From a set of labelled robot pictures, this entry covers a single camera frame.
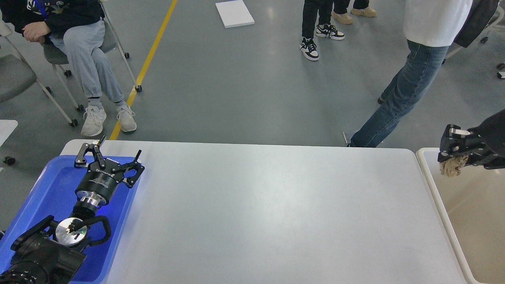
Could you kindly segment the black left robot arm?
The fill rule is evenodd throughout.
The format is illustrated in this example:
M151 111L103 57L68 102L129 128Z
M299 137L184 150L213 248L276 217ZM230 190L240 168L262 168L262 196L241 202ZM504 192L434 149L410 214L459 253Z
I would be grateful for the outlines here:
M104 138L51 160L1 239L2 284L99 284L144 171L140 153L105 157Z

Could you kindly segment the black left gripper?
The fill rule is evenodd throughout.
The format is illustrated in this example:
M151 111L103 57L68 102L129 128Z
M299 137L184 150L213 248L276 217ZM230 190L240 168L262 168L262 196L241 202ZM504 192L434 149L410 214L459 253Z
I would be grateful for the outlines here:
M106 135L103 135L98 141L83 143L74 161L75 168L87 167L87 172L75 190L77 200L93 206L108 205L120 183L132 188L145 169L138 161L140 149L130 163L120 164L112 159L104 159L100 146L105 139ZM87 153L92 153L93 162L87 162Z

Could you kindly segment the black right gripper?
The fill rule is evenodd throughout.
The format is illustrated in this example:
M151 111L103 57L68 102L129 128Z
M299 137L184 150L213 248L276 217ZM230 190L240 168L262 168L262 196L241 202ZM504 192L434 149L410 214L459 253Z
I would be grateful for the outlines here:
M437 161L468 155L468 165L485 169L504 168L505 110L485 119L479 126L462 130L447 124L440 142Z

